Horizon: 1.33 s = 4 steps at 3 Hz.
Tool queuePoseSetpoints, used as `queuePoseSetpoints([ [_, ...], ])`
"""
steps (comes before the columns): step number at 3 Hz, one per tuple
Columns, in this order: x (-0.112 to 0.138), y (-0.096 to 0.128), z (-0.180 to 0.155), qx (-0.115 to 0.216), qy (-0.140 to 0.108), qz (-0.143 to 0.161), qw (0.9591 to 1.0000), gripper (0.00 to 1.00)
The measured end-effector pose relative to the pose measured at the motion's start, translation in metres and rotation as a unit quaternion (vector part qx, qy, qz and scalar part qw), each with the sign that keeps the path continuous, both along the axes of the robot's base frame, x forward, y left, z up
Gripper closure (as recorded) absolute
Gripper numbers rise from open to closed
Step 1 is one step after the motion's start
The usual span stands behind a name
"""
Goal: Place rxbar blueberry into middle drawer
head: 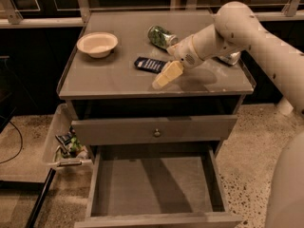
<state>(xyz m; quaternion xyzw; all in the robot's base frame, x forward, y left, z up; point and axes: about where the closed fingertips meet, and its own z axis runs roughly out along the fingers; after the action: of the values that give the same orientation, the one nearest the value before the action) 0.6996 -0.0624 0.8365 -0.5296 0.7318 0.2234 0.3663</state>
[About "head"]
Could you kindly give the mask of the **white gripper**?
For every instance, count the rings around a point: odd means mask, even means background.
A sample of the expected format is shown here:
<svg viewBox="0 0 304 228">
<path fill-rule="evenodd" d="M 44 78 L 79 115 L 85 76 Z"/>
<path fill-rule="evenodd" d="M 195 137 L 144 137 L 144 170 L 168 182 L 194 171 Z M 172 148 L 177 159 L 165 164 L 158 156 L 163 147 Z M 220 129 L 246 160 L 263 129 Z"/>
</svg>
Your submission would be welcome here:
<svg viewBox="0 0 304 228">
<path fill-rule="evenodd" d="M 177 61 L 168 62 L 164 65 L 152 83 L 155 89 L 163 88 L 180 77 L 185 68 L 191 69 L 204 62 L 204 59 L 199 56 L 197 39 L 194 34 L 169 47 L 167 52 Z"/>
</svg>

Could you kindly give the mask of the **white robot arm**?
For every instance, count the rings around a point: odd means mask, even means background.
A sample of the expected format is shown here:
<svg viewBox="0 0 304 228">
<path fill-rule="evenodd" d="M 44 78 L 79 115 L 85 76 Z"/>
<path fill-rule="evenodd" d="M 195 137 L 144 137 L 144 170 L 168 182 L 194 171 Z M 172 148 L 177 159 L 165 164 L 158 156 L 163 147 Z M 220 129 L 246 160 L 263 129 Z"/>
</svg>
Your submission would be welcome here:
<svg viewBox="0 0 304 228">
<path fill-rule="evenodd" d="M 247 51 L 294 110 L 304 111 L 304 54 L 264 28 L 240 2 L 229 2 L 214 23 L 167 49 L 175 60 L 153 82 L 156 89 L 203 61 Z M 283 148 L 276 162 L 268 199 L 265 228 L 304 228 L 304 133 Z"/>
</svg>

